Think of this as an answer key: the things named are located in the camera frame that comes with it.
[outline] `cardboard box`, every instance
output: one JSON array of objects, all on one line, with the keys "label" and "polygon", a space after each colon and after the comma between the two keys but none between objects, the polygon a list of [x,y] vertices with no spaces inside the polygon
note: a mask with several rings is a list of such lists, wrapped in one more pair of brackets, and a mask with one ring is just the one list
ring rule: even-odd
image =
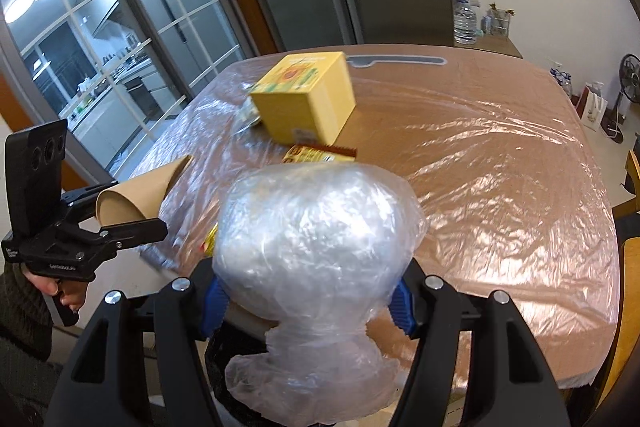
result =
[{"label": "cardboard box", "polygon": [[355,107],[342,52],[287,55],[251,90],[279,143],[332,145]]}]

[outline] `glass door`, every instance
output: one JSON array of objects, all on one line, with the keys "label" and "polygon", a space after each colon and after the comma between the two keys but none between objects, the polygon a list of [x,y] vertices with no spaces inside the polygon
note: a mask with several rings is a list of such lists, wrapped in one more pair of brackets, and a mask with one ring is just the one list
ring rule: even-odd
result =
[{"label": "glass door", "polygon": [[219,0],[0,4],[27,71],[19,81],[32,82],[119,180],[129,178],[186,104],[246,52]]}]

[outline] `dark sweater sleeve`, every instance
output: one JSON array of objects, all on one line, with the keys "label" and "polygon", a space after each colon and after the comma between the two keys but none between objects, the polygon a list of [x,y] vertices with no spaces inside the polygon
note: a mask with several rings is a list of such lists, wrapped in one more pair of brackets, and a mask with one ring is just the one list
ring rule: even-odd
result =
[{"label": "dark sweater sleeve", "polygon": [[52,327],[42,293],[26,279],[19,264],[5,264],[0,275],[0,337],[38,360],[47,360]]}]

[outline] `silver bolt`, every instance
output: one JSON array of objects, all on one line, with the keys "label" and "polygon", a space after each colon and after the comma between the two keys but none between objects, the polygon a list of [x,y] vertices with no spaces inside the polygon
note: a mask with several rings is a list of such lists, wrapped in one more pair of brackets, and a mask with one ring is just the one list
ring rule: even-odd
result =
[{"label": "silver bolt", "polygon": [[177,292],[184,292],[189,286],[191,286],[191,281],[187,279],[187,277],[178,277],[178,279],[174,279],[171,283],[171,288]]},{"label": "silver bolt", "polygon": [[502,290],[498,290],[494,293],[494,299],[500,302],[500,304],[507,304],[507,302],[511,300],[509,294]]},{"label": "silver bolt", "polygon": [[107,304],[117,304],[120,302],[121,298],[122,293],[120,293],[118,290],[112,290],[104,296],[104,301]]},{"label": "silver bolt", "polygon": [[439,290],[444,286],[444,281],[437,275],[428,276],[427,279],[424,280],[424,283],[427,285],[427,288],[431,288],[432,290]]}]

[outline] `human hand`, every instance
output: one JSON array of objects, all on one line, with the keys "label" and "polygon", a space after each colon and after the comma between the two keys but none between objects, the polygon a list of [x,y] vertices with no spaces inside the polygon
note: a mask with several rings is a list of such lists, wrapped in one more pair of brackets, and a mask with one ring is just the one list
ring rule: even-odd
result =
[{"label": "human hand", "polygon": [[89,283],[78,281],[56,281],[49,277],[41,277],[31,273],[25,265],[22,265],[22,273],[38,290],[45,295],[54,297],[62,292],[60,303],[69,306],[72,311],[77,312],[86,299],[86,287]]}]

